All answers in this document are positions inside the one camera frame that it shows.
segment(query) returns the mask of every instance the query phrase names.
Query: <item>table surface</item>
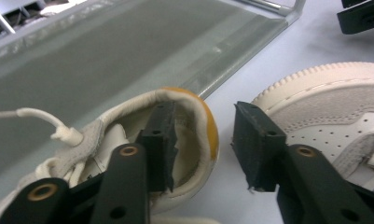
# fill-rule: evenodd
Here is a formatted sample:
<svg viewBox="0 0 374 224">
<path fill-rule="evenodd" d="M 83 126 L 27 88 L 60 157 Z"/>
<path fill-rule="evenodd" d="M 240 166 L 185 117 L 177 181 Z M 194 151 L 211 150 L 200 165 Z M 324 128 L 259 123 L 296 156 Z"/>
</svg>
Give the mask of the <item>table surface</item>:
<svg viewBox="0 0 374 224">
<path fill-rule="evenodd" d="M 207 99 L 220 137 L 218 162 L 203 189 L 165 215 L 211 217 L 221 223 L 283 223 L 275 193 L 247 190 L 242 169 L 230 147 L 234 104 L 251 102 L 282 77 L 315 65 L 374 63 L 374 29 L 344 35 L 337 13 L 341 1 L 307 1 L 298 21 L 276 37 Z"/>
</svg>

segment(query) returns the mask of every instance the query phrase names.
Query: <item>shoelace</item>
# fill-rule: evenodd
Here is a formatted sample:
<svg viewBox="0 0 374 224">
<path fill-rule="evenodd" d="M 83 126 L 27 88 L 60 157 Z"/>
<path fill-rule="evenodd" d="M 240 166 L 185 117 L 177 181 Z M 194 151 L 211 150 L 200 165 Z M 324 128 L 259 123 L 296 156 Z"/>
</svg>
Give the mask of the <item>shoelace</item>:
<svg viewBox="0 0 374 224">
<path fill-rule="evenodd" d="M 75 128 L 68 128 L 61 120 L 46 111 L 34 108 L 20 108 L 15 111 L 0 111 L 0 119 L 26 117 L 35 117 L 51 123 L 56 127 L 56 132 L 52 134 L 50 138 L 60 140 L 70 147 L 78 146 L 83 140 L 84 136 L 82 133 L 77 131 Z M 54 157 L 45 160 L 35 169 L 36 177 L 38 179 L 52 177 L 50 169 L 56 166 L 57 162 L 58 159 Z M 63 179 L 69 183 L 70 188 L 78 184 L 78 180 L 84 168 L 85 162 L 81 161 L 71 168 L 63 177 Z"/>
</svg>

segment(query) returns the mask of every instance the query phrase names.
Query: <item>shoe tongue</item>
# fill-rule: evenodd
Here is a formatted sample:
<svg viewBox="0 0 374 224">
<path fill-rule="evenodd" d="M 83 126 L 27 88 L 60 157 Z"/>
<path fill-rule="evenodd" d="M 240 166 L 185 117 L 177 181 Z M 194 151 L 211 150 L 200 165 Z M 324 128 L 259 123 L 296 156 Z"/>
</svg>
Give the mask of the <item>shoe tongue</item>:
<svg viewBox="0 0 374 224">
<path fill-rule="evenodd" d="M 103 142 L 97 150 L 94 158 L 89 158 L 85 170 L 83 171 L 80 182 L 103 173 L 107 169 L 112 151 L 121 145 L 128 144 L 125 131 L 122 125 L 115 124 L 106 130 Z"/>
</svg>

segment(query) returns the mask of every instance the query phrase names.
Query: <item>gray panel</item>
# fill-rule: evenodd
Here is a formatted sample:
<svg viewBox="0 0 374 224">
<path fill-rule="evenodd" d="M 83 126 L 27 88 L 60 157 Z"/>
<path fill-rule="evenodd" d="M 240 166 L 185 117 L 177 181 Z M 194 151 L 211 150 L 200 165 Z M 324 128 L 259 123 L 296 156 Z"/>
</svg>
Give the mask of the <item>gray panel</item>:
<svg viewBox="0 0 374 224">
<path fill-rule="evenodd" d="M 81 128 L 161 86 L 206 97 L 286 26 L 210 0 L 113 2 L 56 32 L 37 31 L 51 35 L 33 43 L 35 34 L 2 47 L 0 110 L 36 107 Z M 53 131 L 36 119 L 0 120 L 0 199 L 53 155 Z"/>
</svg>

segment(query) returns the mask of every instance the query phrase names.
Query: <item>shoe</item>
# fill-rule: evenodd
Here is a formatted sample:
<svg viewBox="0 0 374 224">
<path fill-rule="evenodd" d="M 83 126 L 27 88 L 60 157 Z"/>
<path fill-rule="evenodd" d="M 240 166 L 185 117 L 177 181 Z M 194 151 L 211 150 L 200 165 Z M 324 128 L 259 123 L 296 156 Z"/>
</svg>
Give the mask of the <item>shoe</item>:
<svg viewBox="0 0 374 224">
<path fill-rule="evenodd" d="M 68 128 L 49 113 L 36 109 L 0 112 L 0 119 L 31 116 L 44 119 L 56 127 L 51 138 L 67 145 L 53 158 L 38 165 L 35 172 L 21 179 L 17 188 L 0 202 L 0 215 L 21 189 L 38 179 L 63 178 L 71 188 L 105 171 L 112 150 L 134 142 L 144 129 L 153 107 L 169 101 L 175 102 L 175 147 L 178 149 L 173 166 L 174 189 L 173 192 L 167 190 L 150 195 L 151 213 L 174 208 L 195 195 L 217 160 L 215 121 L 206 103 L 195 94 L 178 88 L 162 88 L 109 109 L 81 131 Z"/>
<path fill-rule="evenodd" d="M 288 145 L 321 150 L 344 179 L 374 191 L 374 63 L 297 72 L 252 104 L 284 130 Z"/>
</svg>

